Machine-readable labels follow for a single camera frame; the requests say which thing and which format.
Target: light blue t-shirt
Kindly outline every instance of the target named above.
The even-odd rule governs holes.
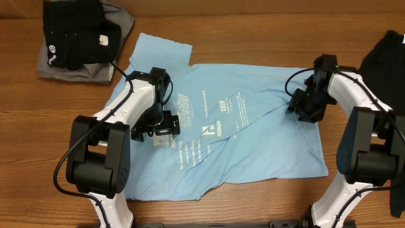
[[[146,34],[138,39],[125,73],[166,69],[173,94],[164,109],[179,116],[181,130],[175,139],[145,135],[143,143],[131,141],[128,199],[198,200],[224,182],[328,175],[318,125],[285,114],[290,97],[284,84],[300,69],[189,66],[191,50]],[[290,90],[309,75],[294,79]],[[122,78],[108,102],[124,87]]]

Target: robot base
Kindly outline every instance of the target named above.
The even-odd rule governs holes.
[[[76,228],[100,228],[100,225],[79,226]],[[302,226],[302,220],[271,220],[263,223],[229,223],[229,224],[180,224],[180,225],[163,225],[155,224],[137,224],[132,228],[315,228]],[[343,228],[357,228],[354,220],[348,220],[344,223]]]

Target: black cloth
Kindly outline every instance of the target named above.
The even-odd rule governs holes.
[[[84,64],[112,62],[120,48],[121,27],[104,17],[100,0],[44,1],[48,65],[78,70]],[[108,45],[100,45],[100,35]]]
[[[404,36],[387,31],[359,69],[365,84],[396,113],[405,113]]]

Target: gray cloth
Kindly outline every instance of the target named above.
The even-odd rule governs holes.
[[[105,17],[121,27],[121,49],[125,38],[134,24],[134,18],[128,11],[117,4],[110,3],[107,0],[100,0],[100,2],[103,4]],[[85,64],[83,68],[79,70],[70,71],[66,68],[50,67],[47,61],[47,47],[44,40],[37,64],[38,77],[72,82],[97,82],[102,84],[109,84],[113,77],[113,67],[109,63]]]

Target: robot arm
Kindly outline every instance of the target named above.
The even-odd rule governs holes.
[[[150,73],[133,72],[127,80],[131,80],[134,86],[131,95],[91,137],[70,153],[66,166],[68,182],[75,184],[79,192],[95,196],[103,205],[108,223],[114,228],[130,228],[134,221],[123,193],[130,170],[130,140],[143,142],[145,132],[149,136],[171,134],[173,137],[180,133],[178,116],[163,111],[167,102],[163,98],[171,83],[166,71],[152,68]],[[129,92],[127,81],[121,94],[102,111],[93,117],[78,116],[72,126],[71,146],[106,117]],[[88,146],[98,144],[107,147],[105,155],[89,151]],[[100,218],[100,228],[106,227],[99,205],[94,201],[92,204]]]
[[[315,61],[315,69],[334,69],[336,56],[323,55]],[[333,223],[346,202],[359,190],[384,185],[387,180],[401,180],[405,147],[380,108],[375,105],[375,95],[366,87],[361,76],[353,68],[343,68],[355,81],[339,73],[315,70],[306,80],[306,91],[297,89],[292,96],[288,112],[298,114],[301,121],[322,120],[327,104],[339,103],[349,117],[338,152],[338,174],[322,198],[304,216],[303,227],[342,228],[351,227],[344,221],[352,209],[369,193],[355,198],[340,216],[335,227]],[[362,84],[373,100],[359,86]],[[394,115],[391,108],[378,104],[395,117],[396,125],[404,129],[404,118]],[[384,145],[371,143],[371,137],[385,139]]]

